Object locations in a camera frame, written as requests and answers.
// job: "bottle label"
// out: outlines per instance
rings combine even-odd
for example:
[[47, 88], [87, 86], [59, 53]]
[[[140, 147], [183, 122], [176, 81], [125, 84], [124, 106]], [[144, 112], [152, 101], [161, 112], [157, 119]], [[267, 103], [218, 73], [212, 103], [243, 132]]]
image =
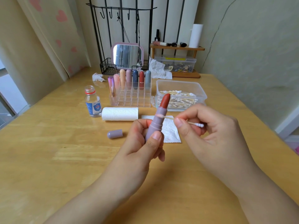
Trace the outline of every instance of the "bottle label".
[[86, 106], [87, 106], [87, 109], [88, 109], [90, 115], [96, 115], [96, 114], [100, 113], [100, 111], [101, 111], [101, 102], [100, 101], [97, 101], [94, 103], [86, 102]]

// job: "crumpled tissue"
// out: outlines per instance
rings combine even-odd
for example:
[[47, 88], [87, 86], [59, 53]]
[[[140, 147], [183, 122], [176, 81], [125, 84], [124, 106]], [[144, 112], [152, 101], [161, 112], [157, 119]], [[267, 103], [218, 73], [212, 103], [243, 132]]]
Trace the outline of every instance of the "crumpled tissue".
[[170, 71], [164, 71], [165, 64], [150, 58], [149, 70], [153, 79], [172, 79]]
[[[154, 119], [154, 116], [141, 116], [142, 119]], [[164, 134], [164, 143], [181, 143], [178, 130], [171, 119], [164, 119], [162, 125], [162, 133]]]
[[92, 75], [92, 80], [93, 80], [93, 81], [100, 81], [100, 82], [106, 81], [106, 80], [103, 79], [102, 77], [103, 77], [102, 74], [94, 73], [94, 74]]

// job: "clear bottle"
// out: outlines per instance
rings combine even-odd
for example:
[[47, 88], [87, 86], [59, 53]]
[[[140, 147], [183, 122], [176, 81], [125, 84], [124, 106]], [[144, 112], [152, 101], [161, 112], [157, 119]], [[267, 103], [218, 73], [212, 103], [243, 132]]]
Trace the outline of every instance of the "clear bottle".
[[91, 117], [102, 116], [102, 106], [100, 102], [100, 97], [95, 93], [95, 88], [93, 86], [85, 86], [85, 103]]

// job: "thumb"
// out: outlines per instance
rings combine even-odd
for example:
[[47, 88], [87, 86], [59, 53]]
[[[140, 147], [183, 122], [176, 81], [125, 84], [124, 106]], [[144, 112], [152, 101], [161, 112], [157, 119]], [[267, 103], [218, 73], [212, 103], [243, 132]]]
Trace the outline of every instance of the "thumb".
[[147, 140], [144, 146], [139, 149], [138, 153], [142, 156], [142, 158], [146, 162], [150, 162], [153, 155], [157, 151], [160, 146], [160, 142], [162, 140], [162, 133], [159, 131], [155, 131], [151, 137]]
[[175, 118], [174, 124], [177, 127], [179, 133], [186, 140], [187, 144], [193, 150], [195, 147], [204, 145], [206, 143], [191, 127], [191, 125], [184, 119]]

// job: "tissue roll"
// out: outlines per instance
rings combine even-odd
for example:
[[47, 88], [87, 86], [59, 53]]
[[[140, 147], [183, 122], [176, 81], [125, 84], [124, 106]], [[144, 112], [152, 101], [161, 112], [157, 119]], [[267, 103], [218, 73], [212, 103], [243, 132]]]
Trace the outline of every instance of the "tissue roll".
[[193, 24], [189, 42], [190, 48], [198, 48], [203, 26], [203, 24]]
[[137, 107], [105, 107], [102, 111], [102, 120], [105, 121], [134, 121], [137, 119]]

